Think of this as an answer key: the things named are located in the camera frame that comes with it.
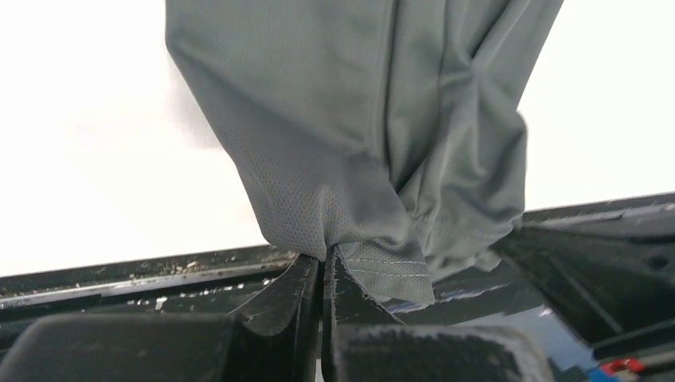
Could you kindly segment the grey t-shirt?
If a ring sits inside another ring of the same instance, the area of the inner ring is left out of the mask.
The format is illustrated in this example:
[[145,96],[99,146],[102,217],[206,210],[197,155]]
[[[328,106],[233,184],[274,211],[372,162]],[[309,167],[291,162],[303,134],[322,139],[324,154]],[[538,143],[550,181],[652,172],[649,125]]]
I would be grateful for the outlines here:
[[269,243],[426,306],[521,218],[517,109],[561,6],[168,1],[166,47]]

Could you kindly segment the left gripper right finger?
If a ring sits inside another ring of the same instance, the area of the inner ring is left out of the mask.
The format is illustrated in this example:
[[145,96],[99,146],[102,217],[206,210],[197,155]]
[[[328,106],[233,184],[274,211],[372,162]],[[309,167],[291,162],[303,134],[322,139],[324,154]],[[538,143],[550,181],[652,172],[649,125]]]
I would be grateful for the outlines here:
[[326,259],[322,339],[326,381],[552,381],[525,333],[499,326],[407,325]]

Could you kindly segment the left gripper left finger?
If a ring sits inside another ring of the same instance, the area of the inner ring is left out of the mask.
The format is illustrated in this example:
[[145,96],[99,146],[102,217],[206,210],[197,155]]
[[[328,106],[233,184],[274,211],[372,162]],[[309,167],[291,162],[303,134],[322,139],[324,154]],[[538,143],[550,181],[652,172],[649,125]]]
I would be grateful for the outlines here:
[[32,324],[1,363],[4,381],[312,381],[319,262],[301,255],[233,311],[60,314]]

